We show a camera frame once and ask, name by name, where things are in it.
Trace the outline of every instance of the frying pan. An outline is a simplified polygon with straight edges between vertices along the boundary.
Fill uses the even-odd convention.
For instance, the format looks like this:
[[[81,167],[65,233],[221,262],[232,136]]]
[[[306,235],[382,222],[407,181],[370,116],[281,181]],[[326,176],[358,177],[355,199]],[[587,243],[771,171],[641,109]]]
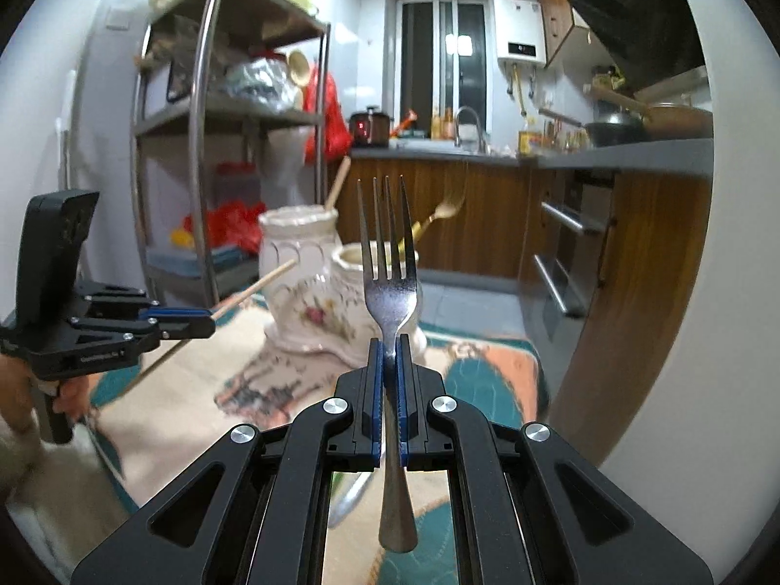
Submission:
[[[566,115],[542,108],[539,114],[561,120],[576,128],[585,128],[588,138],[594,147],[610,147],[612,145],[625,145],[630,142],[643,142],[647,140],[642,120],[627,112],[613,112],[604,115],[593,123],[582,124]]]
[[[680,103],[648,105],[599,85],[584,85],[583,92],[594,99],[608,101],[642,115],[647,133],[653,140],[712,138],[712,112]]]

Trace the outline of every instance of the screw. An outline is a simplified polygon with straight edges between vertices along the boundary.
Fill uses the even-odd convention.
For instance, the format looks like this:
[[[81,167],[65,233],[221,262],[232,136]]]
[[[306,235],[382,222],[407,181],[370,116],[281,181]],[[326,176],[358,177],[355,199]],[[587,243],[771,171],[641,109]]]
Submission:
[[[239,424],[238,427],[230,432],[230,439],[237,445],[243,445],[254,439],[254,433],[254,427],[248,424]]]
[[[450,396],[439,396],[438,398],[434,398],[434,402],[432,402],[432,404],[434,409],[439,413],[449,413],[451,411],[455,411],[455,407],[458,406],[455,398],[451,398]]]
[[[550,430],[545,425],[534,422],[526,427],[526,436],[534,442],[544,442],[550,437]]]
[[[328,398],[328,400],[323,403],[322,408],[326,413],[339,414],[344,413],[348,406],[350,405],[344,398]]]

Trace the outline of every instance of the stainless steel shelving unit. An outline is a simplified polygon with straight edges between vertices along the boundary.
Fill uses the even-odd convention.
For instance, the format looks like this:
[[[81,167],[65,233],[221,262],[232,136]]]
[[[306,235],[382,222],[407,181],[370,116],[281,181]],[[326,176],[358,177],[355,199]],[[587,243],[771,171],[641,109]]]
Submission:
[[[132,138],[132,199],[143,274],[153,297],[164,300],[163,289],[189,296],[202,295],[205,306],[212,307],[231,291],[251,281],[257,274],[256,259],[217,273],[206,232],[206,195],[204,187],[204,137],[206,134],[242,134],[247,121],[263,131],[313,126],[317,143],[314,195],[317,203],[325,200],[325,80],[328,73],[331,27],[287,0],[176,0],[169,9],[150,20],[141,45],[145,55],[155,30],[170,32],[175,15],[200,22],[193,69],[192,92],[186,99],[171,103],[150,117],[143,116],[146,78],[139,72],[136,81]],[[231,46],[268,50],[319,39],[320,77],[317,86],[316,113],[291,110],[274,114],[245,99],[234,99],[208,90],[209,64],[215,35],[226,33]],[[144,205],[143,158],[145,138],[187,134],[190,206],[193,237],[200,277],[186,278],[150,267],[147,263],[149,231]]]

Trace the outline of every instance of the white water heater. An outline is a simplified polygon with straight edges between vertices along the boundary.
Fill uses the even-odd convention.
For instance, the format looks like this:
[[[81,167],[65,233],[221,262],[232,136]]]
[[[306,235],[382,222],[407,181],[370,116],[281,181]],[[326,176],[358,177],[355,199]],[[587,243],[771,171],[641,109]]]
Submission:
[[[541,4],[528,0],[493,0],[498,63],[547,64]]]

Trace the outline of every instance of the light switch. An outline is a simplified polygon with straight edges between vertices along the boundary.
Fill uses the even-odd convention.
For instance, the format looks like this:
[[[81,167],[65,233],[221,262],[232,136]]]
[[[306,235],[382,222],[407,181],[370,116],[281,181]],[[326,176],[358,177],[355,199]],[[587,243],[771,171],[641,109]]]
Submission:
[[[109,30],[129,30],[132,16],[133,12],[128,8],[111,7],[105,16],[105,27]]]

